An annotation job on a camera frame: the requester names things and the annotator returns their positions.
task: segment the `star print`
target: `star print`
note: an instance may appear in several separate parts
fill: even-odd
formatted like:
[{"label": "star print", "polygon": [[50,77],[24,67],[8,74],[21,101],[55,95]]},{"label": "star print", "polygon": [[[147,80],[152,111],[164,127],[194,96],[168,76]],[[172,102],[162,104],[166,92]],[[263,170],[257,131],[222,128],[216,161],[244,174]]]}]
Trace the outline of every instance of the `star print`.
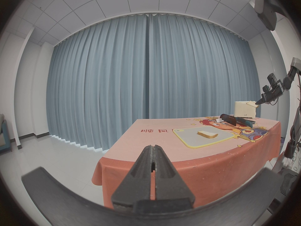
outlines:
[{"label": "star print", "polygon": [[231,134],[233,134],[233,135],[234,135],[234,137],[233,137],[233,138],[235,138],[235,139],[238,139],[238,137],[239,137],[239,135],[238,135],[238,134],[235,134],[235,133],[231,133]]}]

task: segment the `white floor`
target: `white floor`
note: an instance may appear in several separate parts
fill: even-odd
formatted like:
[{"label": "white floor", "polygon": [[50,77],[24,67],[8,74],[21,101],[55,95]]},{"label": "white floor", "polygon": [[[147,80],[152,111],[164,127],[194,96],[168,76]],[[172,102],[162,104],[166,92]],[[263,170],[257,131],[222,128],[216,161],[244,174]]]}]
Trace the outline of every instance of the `white floor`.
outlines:
[{"label": "white floor", "polygon": [[[0,173],[19,205],[38,225],[50,226],[50,223],[28,196],[21,176],[40,166],[73,192],[103,205],[102,186],[94,185],[91,178],[105,151],[80,147],[52,136],[26,138],[21,144],[22,149],[18,150],[14,143],[12,152],[0,155]],[[268,161],[265,167],[272,169],[275,162],[275,159]],[[270,216],[266,211],[254,226],[261,226]]]}]

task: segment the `table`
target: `table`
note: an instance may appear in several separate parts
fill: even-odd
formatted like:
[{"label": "table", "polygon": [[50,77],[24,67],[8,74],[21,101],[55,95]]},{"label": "table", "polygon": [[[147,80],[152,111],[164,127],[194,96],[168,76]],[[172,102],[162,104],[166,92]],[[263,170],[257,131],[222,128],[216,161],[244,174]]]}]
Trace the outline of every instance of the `table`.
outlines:
[{"label": "table", "polygon": [[[92,183],[102,185],[104,206],[113,208],[111,195],[122,182],[143,148],[163,148],[180,176],[195,195],[194,207],[208,204],[235,190],[268,160],[279,155],[281,125],[255,118],[253,129],[216,123],[217,117],[138,119],[96,165]],[[173,129],[212,125],[234,134],[214,145],[191,149]],[[152,176],[151,199],[154,199]]]}]

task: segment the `ceiling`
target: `ceiling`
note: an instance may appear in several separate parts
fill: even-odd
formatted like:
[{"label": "ceiling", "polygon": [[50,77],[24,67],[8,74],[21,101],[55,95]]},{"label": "ceiling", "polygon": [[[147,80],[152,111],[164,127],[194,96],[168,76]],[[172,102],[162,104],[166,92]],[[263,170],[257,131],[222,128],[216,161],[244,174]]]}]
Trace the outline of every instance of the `ceiling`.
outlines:
[{"label": "ceiling", "polygon": [[56,45],[95,22],[131,12],[166,11],[208,19],[250,40],[265,30],[250,0],[25,0],[6,31],[30,41]]}]

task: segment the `yellow-rimmed cutting board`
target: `yellow-rimmed cutting board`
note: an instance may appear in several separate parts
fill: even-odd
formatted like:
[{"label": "yellow-rimmed cutting board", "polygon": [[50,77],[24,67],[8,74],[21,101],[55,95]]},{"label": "yellow-rimmed cutting board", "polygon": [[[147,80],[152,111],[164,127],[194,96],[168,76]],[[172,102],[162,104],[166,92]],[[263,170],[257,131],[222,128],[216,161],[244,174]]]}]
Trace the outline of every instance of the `yellow-rimmed cutting board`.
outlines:
[{"label": "yellow-rimmed cutting board", "polygon": [[[198,131],[207,131],[217,133],[215,138],[206,138],[198,135]],[[185,129],[174,129],[174,134],[189,148],[200,148],[208,145],[213,145],[222,141],[229,140],[234,137],[232,133],[225,130],[220,130],[214,126],[192,127]]]}]

